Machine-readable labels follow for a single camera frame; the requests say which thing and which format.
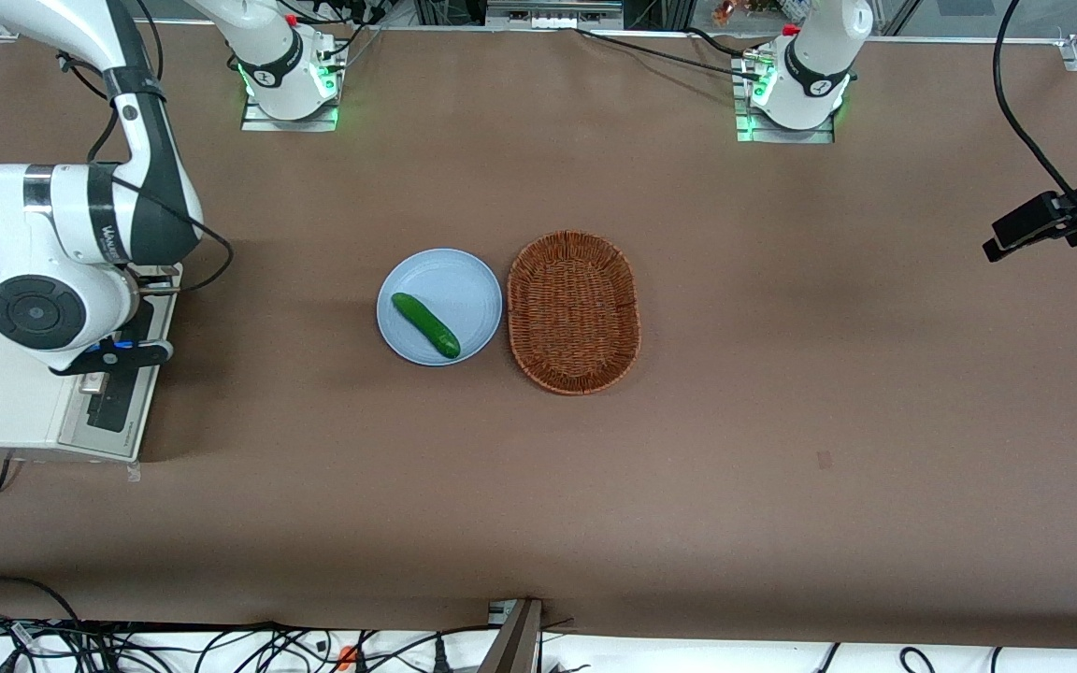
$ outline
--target sticker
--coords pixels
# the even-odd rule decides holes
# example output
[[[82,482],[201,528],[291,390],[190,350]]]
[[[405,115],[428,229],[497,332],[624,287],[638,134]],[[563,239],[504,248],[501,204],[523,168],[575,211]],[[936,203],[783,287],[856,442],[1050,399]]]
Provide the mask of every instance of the sticker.
[[[25,647],[27,651],[32,653],[34,655],[36,640],[31,637],[31,634],[27,632],[27,630],[23,627],[23,623],[18,623],[17,621],[12,623],[11,631],[14,635],[16,635],[18,642],[23,643],[23,647]]]

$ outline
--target green cucumber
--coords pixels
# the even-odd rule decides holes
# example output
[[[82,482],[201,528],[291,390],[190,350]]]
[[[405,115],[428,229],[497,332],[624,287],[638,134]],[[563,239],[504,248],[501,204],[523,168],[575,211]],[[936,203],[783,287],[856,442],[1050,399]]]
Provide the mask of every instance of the green cucumber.
[[[392,298],[397,311],[435,346],[435,350],[439,351],[442,356],[460,357],[460,340],[448,330],[448,325],[432,314],[426,304],[418,302],[412,294],[393,293]]]

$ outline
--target light blue plate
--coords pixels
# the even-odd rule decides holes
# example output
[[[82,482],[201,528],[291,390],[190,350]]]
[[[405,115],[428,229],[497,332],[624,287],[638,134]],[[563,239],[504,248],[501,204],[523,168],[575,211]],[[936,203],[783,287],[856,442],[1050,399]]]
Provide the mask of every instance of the light blue plate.
[[[460,357],[442,356],[393,306],[394,293],[412,294],[460,340]],[[501,285],[482,261],[451,248],[407,257],[380,286],[377,325],[389,348],[409,362],[444,366],[473,357],[501,324]]]

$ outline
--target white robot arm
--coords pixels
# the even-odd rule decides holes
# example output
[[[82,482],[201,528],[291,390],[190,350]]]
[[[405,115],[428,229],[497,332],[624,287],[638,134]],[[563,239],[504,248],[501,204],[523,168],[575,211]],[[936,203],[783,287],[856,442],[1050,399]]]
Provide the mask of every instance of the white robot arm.
[[[277,0],[185,0],[223,31],[239,60],[239,72],[260,109],[278,120],[312,114],[337,95],[335,39],[294,14],[282,14]]]
[[[800,32],[772,43],[775,72],[752,102],[782,127],[821,126],[841,106],[850,66],[873,23],[867,0],[813,0]]]
[[[125,265],[173,265],[201,222],[144,41],[120,0],[0,0],[0,23],[102,72],[131,158],[0,166],[0,332],[62,374],[138,306]],[[120,367],[167,361],[137,345]]]

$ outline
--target wicker basket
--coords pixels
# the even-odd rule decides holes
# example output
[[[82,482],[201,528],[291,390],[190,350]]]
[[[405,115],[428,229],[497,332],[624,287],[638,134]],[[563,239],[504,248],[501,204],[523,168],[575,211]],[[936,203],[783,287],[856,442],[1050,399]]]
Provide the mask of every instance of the wicker basket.
[[[509,349],[540,387],[563,395],[604,391],[638,357],[634,275],[605,239],[558,230],[509,267]]]

